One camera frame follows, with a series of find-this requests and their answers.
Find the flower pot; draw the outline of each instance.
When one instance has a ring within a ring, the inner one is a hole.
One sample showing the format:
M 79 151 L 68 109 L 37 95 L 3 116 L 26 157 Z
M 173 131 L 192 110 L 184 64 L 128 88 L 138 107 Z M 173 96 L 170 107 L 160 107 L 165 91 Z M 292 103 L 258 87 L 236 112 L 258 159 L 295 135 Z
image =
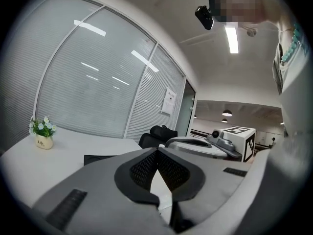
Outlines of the flower pot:
M 53 146 L 52 136 L 44 137 L 36 134 L 36 145 L 41 149 L 51 149 Z

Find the notice on wall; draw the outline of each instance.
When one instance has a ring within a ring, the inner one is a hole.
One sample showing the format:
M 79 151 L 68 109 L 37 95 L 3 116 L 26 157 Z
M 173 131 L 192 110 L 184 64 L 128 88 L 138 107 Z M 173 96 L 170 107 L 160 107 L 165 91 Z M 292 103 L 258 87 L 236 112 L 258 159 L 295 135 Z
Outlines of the notice on wall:
M 172 114 L 173 108 L 175 106 L 176 93 L 173 92 L 170 88 L 167 87 L 163 106 L 161 112 Z

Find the black chair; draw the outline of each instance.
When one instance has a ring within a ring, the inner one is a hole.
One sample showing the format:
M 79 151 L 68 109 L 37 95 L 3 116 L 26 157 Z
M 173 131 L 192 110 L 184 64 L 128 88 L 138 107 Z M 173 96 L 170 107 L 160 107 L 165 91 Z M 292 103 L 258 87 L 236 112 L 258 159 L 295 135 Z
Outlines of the black chair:
M 142 149 L 158 147 L 160 144 L 165 145 L 166 142 L 178 136 L 177 131 L 172 131 L 167 128 L 165 125 L 153 126 L 150 130 L 150 133 L 144 133 L 139 141 L 139 146 Z

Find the doorway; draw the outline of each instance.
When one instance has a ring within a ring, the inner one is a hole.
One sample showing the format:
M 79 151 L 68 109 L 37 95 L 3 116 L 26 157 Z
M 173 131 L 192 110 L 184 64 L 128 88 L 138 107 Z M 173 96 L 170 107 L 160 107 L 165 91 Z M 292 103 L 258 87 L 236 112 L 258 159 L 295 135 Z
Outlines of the doorway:
M 178 132 L 179 137 L 185 137 L 187 135 L 192 109 L 195 102 L 196 92 L 191 85 L 186 81 L 184 94 L 182 96 L 180 112 L 177 119 L 175 130 Z

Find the white desk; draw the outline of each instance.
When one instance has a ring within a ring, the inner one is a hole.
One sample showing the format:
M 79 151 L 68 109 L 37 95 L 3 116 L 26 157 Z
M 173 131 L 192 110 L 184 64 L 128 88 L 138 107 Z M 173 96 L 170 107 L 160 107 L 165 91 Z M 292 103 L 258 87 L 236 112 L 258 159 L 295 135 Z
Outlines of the white desk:
M 140 150 L 131 139 L 92 136 L 58 128 L 54 145 L 43 150 L 28 136 L 6 151 L 0 166 L 15 197 L 29 207 L 84 165 L 84 155 L 120 155 Z

